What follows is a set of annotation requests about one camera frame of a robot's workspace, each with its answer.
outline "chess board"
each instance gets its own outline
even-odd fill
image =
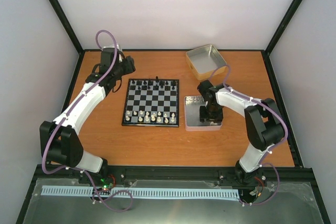
[[[178,127],[178,107],[178,80],[129,79],[121,124]]]

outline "metal tin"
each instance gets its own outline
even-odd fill
[[[213,45],[206,45],[188,51],[186,60],[198,80],[208,78],[215,69],[215,74],[224,72],[226,61]]]
[[[185,129],[187,131],[218,131],[222,123],[200,121],[199,107],[205,106],[201,95],[192,95],[184,98]]]

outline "white panel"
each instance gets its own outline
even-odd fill
[[[336,223],[336,2],[303,0],[271,54],[304,165]]]
[[[0,4],[0,223],[15,223],[41,161],[39,126],[60,112],[78,55],[48,0]]]
[[[84,48],[265,49],[292,0],[59,0]],[[110,45],[102,35],[103,45]]]

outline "white robotic arm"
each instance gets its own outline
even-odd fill
[[[279,114],[275,101],[251,98],[243,99],[237,92],[223,85],[214,87],[208,80],[197,87],[206,101],[200,107],[200,121],[221,122],[223,120],[222,107],[228,107],[245,117],[249,145],[244,155],[236,163],[237,179],[243,184],[245,177],[260,167],[260,162],[269,149],[279,143],[284,136],[284,129],[280,121],[256,102],[269,107]]]
[[[253,101],[249,101],[237,96],[235,93],[228,91],[226,88],[216,92],[217,103],[221,106],[228,107],[238,114],[245,117],[245,109],[249,106],[256,106]],[[249,143],[245,154],[240,158],[239,163],[245,172],[251,173],[260,167],[260,161],[274,144],[269,145],[265,150],[261,151]]]
[[[78,134],[85,120],[88,118],[94,108],[101,102],[116,86],[116,82],[121,80],[125,74],[135,71],[134,60],[128,56],[124,57],[121,51],[118,51],[119,61],[116,62],[111,71],[100,81],[93,85],[109,69],[112,63],[114,48],[104,48],[101,53],[100,64],[95,65],[92,73],[87,77],[82,90],[73,100],[71,105],[56,117],[52,122],[45,121],[40,126],[41,153],[43,155],[47,142],[55,129],[58,129],[54,139],[47,152],[47,159],[68,167],[76,167],[98,173],[102,171],[102,166],[107,166],[107,160],[94,156],[84,151]]]

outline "wooden table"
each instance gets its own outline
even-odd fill
[[[273,98],[266,69],[258,51],[222,51],[231,65],[228,84],[256,98]],[[199,95],[199,81],[185,61],[184,51],[125,52],[135,61],[136,71],[123,77],[117,93],[110,93],[84,123],[79,138],[84,149],[104,157],[110,165],[234,166],[244,154],[248,139],[245,119],[224,108],[219,131],[188,132],[184,124],[184,97]],[[72,94],[73,100],[100,62],[100,52],[86,52]],[[121,126],[129,78],[170,78],[180,80],[180,127]],[[220,83],[225,74],[212,79]],[[280,145],[266,161],[276,166],[294,166],[287,143]]]

